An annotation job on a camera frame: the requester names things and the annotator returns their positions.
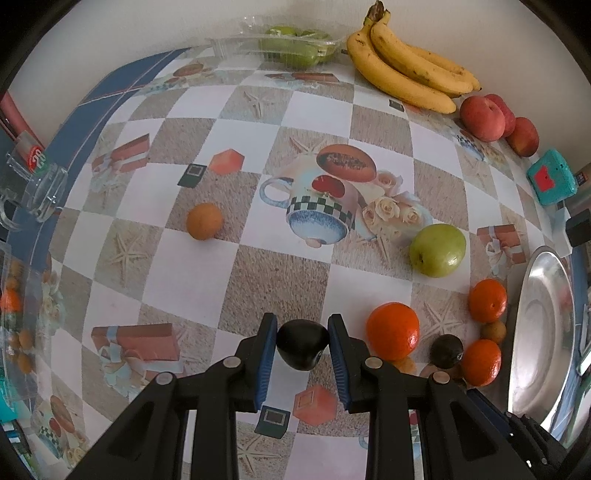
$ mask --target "white wall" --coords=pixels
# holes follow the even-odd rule
[[[298,14],[360,27],[371,0],[82,0],[39,43],[10,92],[49,141],[113,69],[227,33],[227,20]],[[391,27],[473,71],[578,170],[591,161],[591,86],[564,45],[518,0],[387,0]]]

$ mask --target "metal plate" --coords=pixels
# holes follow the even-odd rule
[[[508,410],[550,421],[574,348],[574,298],[556,253],[537,249],[525,271],[515,319]]]

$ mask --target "bunch of bananas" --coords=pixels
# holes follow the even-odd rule
[[[370,83],[404,102],[440,113],[456,111],[452,98],[480,90],[478,80],[464,67],[402,42],[388,27],[390,16],[376,1],[363,28],[347,40],[349,56]]]

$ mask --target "peach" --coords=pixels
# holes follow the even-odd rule
[[[507,137],[507,143],[520,157],[530,157],[540,146],[540,136],[528,118],[518,116],[513,133]]]
[[[478,140],[494,142],[505,132],[505,115],[495,102],[473,95],[462,102],[460,117]]]
[[[488,98],[491,102],[495,102],[497,107],[499,107],[501,109],[501,112],[503,112],[503,115],[505,115],[505,131],[503,132],[503,138],[508,137],[513,133],[513,130],[515,129],[515,115],[513,114],[511,109],[507,107],[505,101],[498,95],[495,95],[494,93],[489,93],[484,97]]]

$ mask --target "clear plastic clamshell box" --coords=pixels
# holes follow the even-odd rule
[[[35,355],[43,275],[12,257],[10,245],[0,242],[0,348],[4,364],[2,396],[10,407],[37,395]]]
[[[277,70],[307,70],[331,61],[353,28],[302,17],[257,15],[235,21],[224,38],[209,38],[216,57],[257,55]]]

